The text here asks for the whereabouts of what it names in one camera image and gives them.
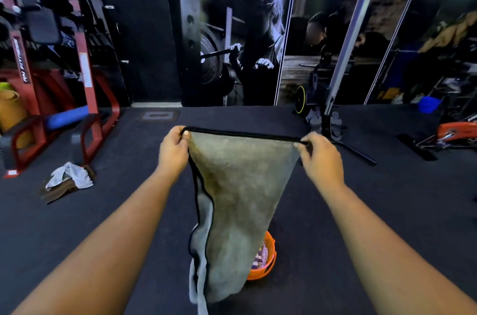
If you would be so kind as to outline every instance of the white label on machine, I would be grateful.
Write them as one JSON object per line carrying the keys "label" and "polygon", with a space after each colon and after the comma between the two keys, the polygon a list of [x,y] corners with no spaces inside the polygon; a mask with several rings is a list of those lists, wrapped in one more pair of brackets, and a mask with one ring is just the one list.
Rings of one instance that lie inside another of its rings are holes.
{"label": "white label on machine", "polygon": [[92,88],[91,70],[87,53],[80,53],[81,72],[83,74],[84,87]]}

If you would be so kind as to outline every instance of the green object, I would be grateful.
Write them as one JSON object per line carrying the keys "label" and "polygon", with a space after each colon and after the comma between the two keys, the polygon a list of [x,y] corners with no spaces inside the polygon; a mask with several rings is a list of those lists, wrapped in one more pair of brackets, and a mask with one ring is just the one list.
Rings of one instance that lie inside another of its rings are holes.
{"label": "green object", "polygon": [[0,90],[13,90],[13,91],[15,91],[13,86],[11,86],[11,84],[7,83],[6,81],[0,82]]}

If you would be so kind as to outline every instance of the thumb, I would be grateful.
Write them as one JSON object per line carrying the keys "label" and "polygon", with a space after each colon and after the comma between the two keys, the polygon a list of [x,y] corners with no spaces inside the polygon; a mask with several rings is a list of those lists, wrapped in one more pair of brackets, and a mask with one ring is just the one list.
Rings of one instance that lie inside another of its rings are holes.
{"label": "thumb", "polygon": [[301,161],[303,162],[303,166],[306,167],[310,163],[310,161],[312,160],[312,158],[310,157],[310,154],[308,153],[305,145],[303,145],[301,143],[295,143],[294,145],[295,145],[295,148],[300,153],[300,157],[301,157]]}
{"label": "thumb", "polygon": [[189,140],[190,140],[190,132],[186,130],[185,132],[182,133],[182,137],[180,139],[179,145],[187,149],[189,146]]}

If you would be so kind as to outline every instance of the gym floor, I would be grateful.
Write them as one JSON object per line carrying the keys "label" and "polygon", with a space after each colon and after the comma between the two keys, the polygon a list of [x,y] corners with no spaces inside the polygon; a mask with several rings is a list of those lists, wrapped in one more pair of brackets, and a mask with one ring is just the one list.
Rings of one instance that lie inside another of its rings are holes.
{"label": "gym floor", "polygon": [[[176,124],[302,136],[290,107],[180,108],[176,122],[146,122],[126,109],[93,162],[95,185],[45,205],[42,181],[69,159],[68,133],[25,173],[0,179],[0,314],[10,313],[155,168],[159,144]],[[345,179],[423,258],[477,300],[477,154],[438,153],[426,162],[402,132],[432,132],[437,118],[407,106],[342,106],[344,141],[376,167],[340,149]],[[189,168],[173,187],[126,314],[196,314],[188,299],[189,234],[197,222]],[[210,314],[373,314],[330,211],[297,165],[270,224],[277,262],[270,274],[211,306]]]}

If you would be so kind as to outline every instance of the white cloth on floor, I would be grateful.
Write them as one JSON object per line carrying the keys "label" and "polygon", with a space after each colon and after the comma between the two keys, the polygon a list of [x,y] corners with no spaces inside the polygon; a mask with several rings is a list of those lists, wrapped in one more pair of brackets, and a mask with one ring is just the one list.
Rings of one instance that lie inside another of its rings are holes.
{"label": "white cloth on floor", "polygon": [[71,162],[67,162],[64,166],[53,171],[50,181],[46,184],[46,190],[49,191],[50,188],[59,185],[68,178],[73,179],[75,186],[80,190],[93,185],[86,169],[81,168],[80,166],[77,166]]}

